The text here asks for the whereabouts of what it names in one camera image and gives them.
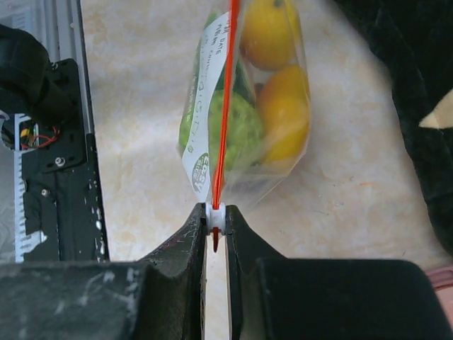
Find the bolt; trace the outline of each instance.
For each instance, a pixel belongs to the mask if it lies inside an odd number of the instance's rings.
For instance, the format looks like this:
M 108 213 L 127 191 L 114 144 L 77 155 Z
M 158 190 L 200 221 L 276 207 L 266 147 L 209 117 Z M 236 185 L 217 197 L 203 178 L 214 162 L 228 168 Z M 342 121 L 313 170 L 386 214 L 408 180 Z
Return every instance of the bolt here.
M 63 157 L 57 157 L 55 159 L 55 164 L 61 168 L 62 166 L 64 166 L 64 163 L 66 163 L 66 160 L 63 158 Z

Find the black cloth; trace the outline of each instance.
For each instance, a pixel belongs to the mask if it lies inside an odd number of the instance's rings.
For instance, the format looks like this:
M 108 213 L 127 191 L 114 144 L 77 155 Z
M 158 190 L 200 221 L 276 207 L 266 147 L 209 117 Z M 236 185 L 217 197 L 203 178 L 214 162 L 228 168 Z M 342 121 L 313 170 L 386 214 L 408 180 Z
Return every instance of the black cloth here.
M 419 127 L 453 89 L 453 1 L 334 1 L 390 72 L 404 144 L 432 226 L 453 255 L 453 129 Z

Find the yellow fruit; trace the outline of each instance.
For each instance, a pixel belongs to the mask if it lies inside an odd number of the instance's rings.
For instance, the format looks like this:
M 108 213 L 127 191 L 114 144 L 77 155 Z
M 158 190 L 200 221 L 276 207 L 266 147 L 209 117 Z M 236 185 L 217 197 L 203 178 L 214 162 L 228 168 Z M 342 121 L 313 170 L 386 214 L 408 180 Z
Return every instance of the yellow fruit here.
M 309 84 L 298 65 L 274 74 L 258 97 L 265 128 L 264 164 L 274 164 L 288 174 L 299 160 L 310 129 Z
M 290 0 L 251 1 L 244 16 L 241 52 L 253 66 L 271 71 L 288 65 L 301 41 L 299 13 Z

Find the red wire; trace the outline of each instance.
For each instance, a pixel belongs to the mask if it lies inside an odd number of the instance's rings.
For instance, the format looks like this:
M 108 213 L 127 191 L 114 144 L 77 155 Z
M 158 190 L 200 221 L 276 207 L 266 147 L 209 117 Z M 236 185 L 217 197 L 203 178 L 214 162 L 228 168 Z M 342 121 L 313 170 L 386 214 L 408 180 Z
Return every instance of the red wire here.
M 219 148 L 219 159 L 217 160 L 217 168 L 214 173 L 214 180 L 212 184 L 212 207 L 215 210 L 219 209 L 220 206 L 220 195 L 224 185 L 224 163 L 225 163 L 225 152 L 227 149 L 227 130 L 228 130 L 228 112 L 229 102 L 231 95 L 231 84 L 233 82 L 233 62 L 234 62 L 234 45 L 236 30 L 238 26 L 240 2 L 239 0 L 231 0 L 230 2 L 230 29 L 228 39 L 228 54 L 226 55 L 226 66 L 225 66 L 225 80 L 224 80 L 224 102 L 222 109 L 222 130 L 220 135 L 220 148 Z M 213 228 L 213 241 L 214 241 L 214 252 L 217 251 L 219 245 L 219 228 Z
M 32 142 L 31 142 L 31 145 L 33 145 L 32 147 L 30 147 L 29 145 L 23 144 L 23 143 L 21 143 L 21 147 L 23 149 L 27 150 L 30 148 L 40 149 L 40 148 L 46 147 L 48 145 L 51 145 L 53 142 L 56 142 L 58 140 L 58 137 L 60 134 L 60 131 L 56 127 L 53 127 L 53 130 L 54 130 L 53 137 L 49 137 L 49 136 L 45 136 L 45 135 L 37 135 L 37 136 L 34 136 Z M 37 138 L 42 138 L 42 139 L 46 140 L 46 142 L 34 146 Z

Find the beige tiled floor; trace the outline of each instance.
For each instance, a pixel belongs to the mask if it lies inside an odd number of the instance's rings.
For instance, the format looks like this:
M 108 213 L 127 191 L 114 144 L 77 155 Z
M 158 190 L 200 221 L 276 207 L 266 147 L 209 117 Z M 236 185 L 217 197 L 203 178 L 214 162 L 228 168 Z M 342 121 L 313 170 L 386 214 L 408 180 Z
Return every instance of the beige tiled floor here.
M 138 259 L 195 204 L 176 152 L 211 1 L 84 0 L 112 259 Z M 451 262 L 403 148 L 386 70 L 327 0 L 298 0 L 314 124 L 306 156 L 249 224 L 286 256 Z M 209 254 L 207 339 L 227 339 L 223 248 Z

